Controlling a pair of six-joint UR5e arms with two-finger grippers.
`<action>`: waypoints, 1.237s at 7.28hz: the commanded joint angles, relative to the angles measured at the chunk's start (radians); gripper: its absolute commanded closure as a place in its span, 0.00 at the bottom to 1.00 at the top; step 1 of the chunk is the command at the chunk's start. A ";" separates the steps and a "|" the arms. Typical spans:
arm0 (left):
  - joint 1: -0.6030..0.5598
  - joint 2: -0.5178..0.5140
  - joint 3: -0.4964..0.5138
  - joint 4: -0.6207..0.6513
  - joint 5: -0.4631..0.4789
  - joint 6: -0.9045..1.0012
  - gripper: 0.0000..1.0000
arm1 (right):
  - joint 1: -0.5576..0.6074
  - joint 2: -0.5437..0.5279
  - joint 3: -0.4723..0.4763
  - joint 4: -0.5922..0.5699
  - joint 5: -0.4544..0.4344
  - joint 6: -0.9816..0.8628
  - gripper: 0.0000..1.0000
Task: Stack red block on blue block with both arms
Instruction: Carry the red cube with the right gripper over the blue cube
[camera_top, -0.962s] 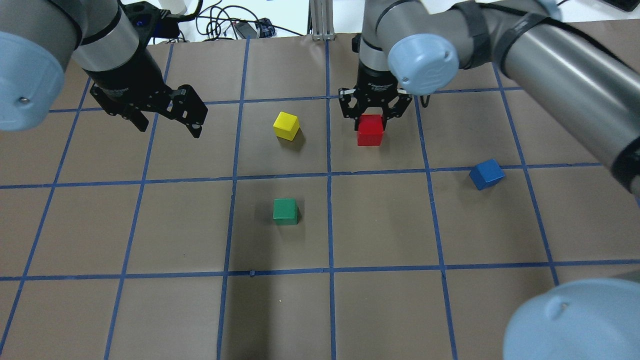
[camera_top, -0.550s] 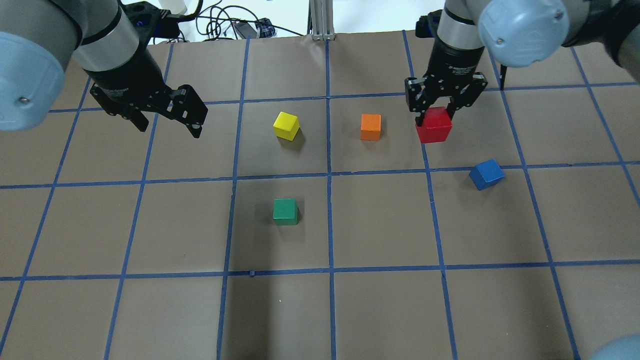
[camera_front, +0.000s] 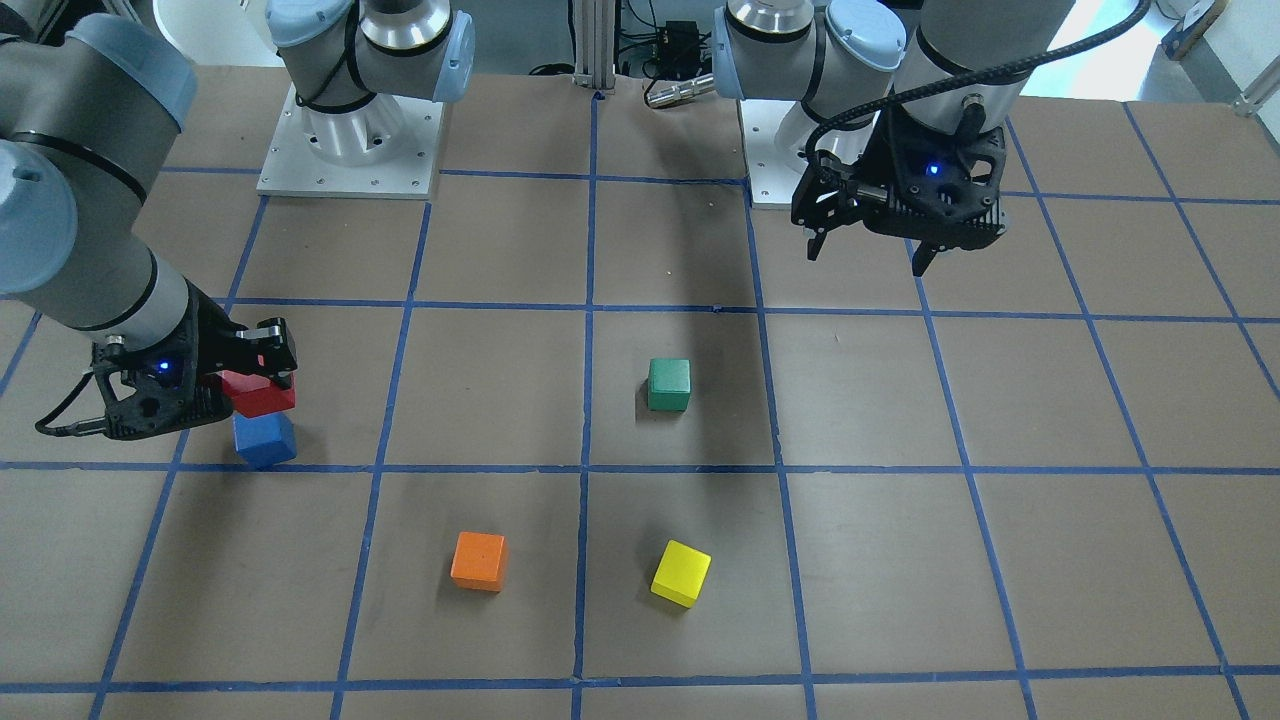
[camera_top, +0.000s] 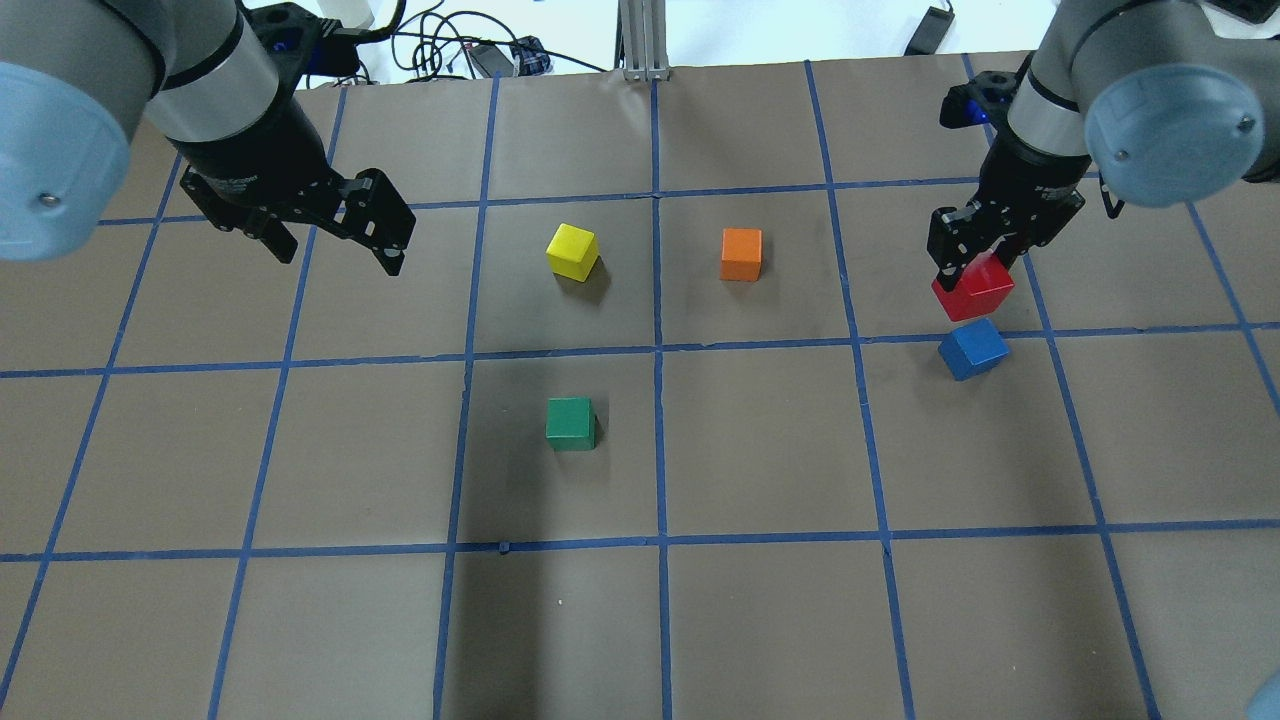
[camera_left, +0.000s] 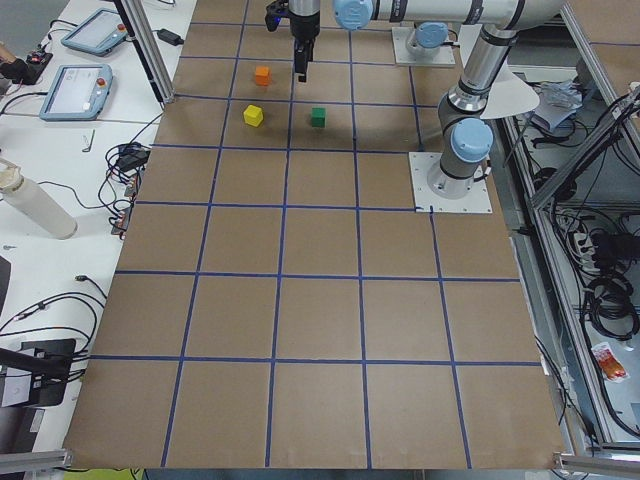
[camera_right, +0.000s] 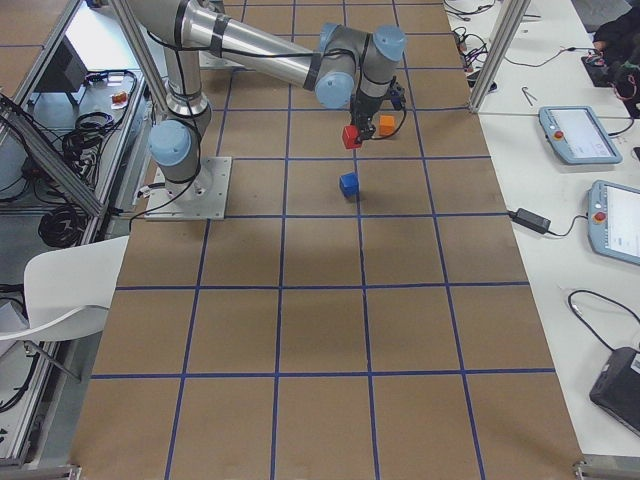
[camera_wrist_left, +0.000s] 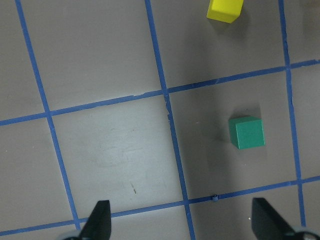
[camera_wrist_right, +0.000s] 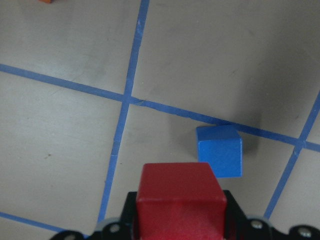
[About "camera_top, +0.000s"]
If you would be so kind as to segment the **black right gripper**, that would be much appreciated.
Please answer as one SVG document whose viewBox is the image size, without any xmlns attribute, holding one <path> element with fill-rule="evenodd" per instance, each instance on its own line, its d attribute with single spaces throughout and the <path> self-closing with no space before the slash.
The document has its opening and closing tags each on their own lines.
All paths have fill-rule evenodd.
<svg viewBox="0 0 1280 720">
<path fill-rule="evenodd" d="M 996 136 L 969 201 L 931 215 L 927 252 L 938 269 L 936 283 L 956 287 L 963 270 L 989 250 L 1010 272 L 1030 247 L 1052 242 L 1085 205 L 1078 191 L 1085 172 L 1085 155 L 1059 156 L 1015 135 Z"/>
</svg>

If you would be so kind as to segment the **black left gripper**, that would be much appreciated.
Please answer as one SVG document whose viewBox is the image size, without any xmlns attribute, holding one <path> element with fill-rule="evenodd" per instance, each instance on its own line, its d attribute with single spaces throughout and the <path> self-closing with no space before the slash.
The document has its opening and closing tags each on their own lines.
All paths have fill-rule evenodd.
<svg viewBox="0 0 1280 720">
<path fill-rule="evenodd" d="M 242 232 L 288 265 L 300 246 L 288 224 L 311 225 L 365 247 L 389 277 L 401 274 L 416 215 L 384 170 L 335 170 L 293 97 L 276 99 L 238 135 L 175 147 L 188 163 L 180 187 L 218 229 Z"/>
</svg>

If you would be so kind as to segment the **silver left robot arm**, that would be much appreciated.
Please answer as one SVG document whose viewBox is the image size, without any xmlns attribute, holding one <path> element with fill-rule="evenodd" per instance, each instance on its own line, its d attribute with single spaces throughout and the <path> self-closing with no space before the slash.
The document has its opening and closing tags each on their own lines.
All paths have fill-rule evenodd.
<svg viewBox="0 0 1280 720">
<path fill-rule="evenodd" d="M 5 1 L 1 15 L 4 261 L 83 247 L 147 120 L 215 228 L 288 264 L 289 224 L 312 225 L 401 273 L 415 214 L 384 172 L 338 173 L 294 100 L 305 76 L 352 76 L 358 46 L 389 26 L 347 28 L 293 3 Z"/>
</svg>

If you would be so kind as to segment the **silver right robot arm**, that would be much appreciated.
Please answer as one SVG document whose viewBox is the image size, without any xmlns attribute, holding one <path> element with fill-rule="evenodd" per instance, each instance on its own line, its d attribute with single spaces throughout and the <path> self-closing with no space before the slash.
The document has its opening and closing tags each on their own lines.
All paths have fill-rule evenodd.
<svg viewBox="0 0 1280 720">
<path fill-rule="evenodd" d="M 931 217 L 942 291 L 992 252 L 1012 264 L 1083 209 L 1100 173 L 1115 206 L 1197 202 L 1279 163 L 1277 40 L 1217 35 L 1197 1 L 1062 1 L 1019 70 L 954 86 L 941 126 L 989 126 L 978 187 Z"/>
</svg>

